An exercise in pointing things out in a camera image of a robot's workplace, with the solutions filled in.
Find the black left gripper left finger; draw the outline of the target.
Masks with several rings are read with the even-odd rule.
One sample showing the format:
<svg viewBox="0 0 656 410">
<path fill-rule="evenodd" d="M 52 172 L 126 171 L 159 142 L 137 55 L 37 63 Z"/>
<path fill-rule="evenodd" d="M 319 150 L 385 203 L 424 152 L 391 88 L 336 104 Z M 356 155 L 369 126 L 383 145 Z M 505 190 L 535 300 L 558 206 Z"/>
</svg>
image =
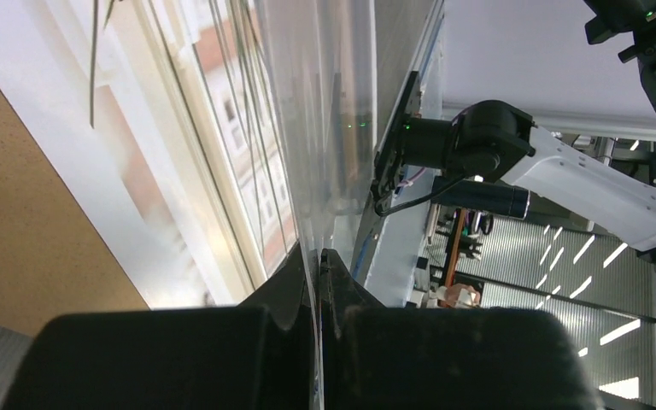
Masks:
<svg viewBox="0 0 656 410">
<path fill-rule="evenodd" d="M 302 251 L 233 307 L 51 320 L 6 409 L 308 409 L 313 337 Z"/>
</svg>

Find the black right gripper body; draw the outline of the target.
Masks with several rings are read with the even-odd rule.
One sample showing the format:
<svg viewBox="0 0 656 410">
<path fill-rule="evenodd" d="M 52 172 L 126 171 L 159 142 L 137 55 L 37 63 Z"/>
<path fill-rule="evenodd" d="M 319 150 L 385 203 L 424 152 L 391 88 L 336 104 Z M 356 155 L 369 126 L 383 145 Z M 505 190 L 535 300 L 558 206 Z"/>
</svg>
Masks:
<svg viewBox="0 0 656 410">
<path fill-rule="evenodd" d="M 419 71 L 410 72 L 386 127 L 383 146 L 374 161 L 372 203 L 374 212 L 379 217 L 389 215 L 390 201 L 400 182 L 404 164 L 401 135 L 406 131 L 407 123 L 414 113 L 420 108 L 420 83 Z"/>
</svg>

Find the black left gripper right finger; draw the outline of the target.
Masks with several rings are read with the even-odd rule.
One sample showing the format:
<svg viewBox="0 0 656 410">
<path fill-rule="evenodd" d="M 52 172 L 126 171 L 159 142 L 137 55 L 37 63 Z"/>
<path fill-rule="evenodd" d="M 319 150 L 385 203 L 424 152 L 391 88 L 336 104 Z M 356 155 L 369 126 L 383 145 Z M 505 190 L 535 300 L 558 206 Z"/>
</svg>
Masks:
<svg viewBox="0 0 656 410">
<path fill-rule="evenodd" d="M 600 409 L 565 327 L 520 308 L 386 307 L 319 262 L 328 409 Z"/>
</svg>

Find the clear acrylic sheet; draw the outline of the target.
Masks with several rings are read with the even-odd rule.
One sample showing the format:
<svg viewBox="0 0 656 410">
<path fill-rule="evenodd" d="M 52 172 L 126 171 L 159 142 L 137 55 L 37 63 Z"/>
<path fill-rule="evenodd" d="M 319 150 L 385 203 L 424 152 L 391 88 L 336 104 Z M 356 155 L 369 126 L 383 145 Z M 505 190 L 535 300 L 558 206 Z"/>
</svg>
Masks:
<svg viewBox="0 0 656 410">
<path fill-rule="evenodd" d="M 305 409 L 325 407 L 319 259 L 371 252 L 374 161 L 408 75 L 428 58 L 440 1 L 259 1 L 255 5 L 308 315 Z"/>
</svg>

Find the illustrated photo print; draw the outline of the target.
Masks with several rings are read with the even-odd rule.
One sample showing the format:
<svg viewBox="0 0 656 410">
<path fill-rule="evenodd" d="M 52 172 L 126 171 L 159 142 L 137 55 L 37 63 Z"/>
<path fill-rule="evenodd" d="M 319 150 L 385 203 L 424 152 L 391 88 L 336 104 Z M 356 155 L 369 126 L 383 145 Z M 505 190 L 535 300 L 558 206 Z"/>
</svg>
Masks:
<svg viewBox="0 0 656 410">
<path fill-rule="evenodd" d="M 223 1 L 0 1 L 0 90 L 150 308 L 237 304 L 296 239 L 230 26 Z"/>
</svg>

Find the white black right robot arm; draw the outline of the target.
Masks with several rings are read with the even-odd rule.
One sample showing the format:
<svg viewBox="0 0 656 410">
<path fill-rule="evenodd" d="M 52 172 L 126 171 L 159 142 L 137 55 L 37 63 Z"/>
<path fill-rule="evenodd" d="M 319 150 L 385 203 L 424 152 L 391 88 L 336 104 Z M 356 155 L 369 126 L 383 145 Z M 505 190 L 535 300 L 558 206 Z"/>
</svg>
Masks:
<svg viewBox="0 0 656 410">
<path fill-rule="evenodd" d="M 411 72 L 375 160 L 370 192 L 379 217 L 396 212 L 390 198 L 405 166 L 446 175 L 426 201 L 479 176 L 536 193 L 597 222 L 650 261 L 656 273 L 656 186 L 562 143 L 507 102 L 484 100 L 451 120 L 434 120 L 417 116 L 419 95 L 419 73 Z"/>
</svg>

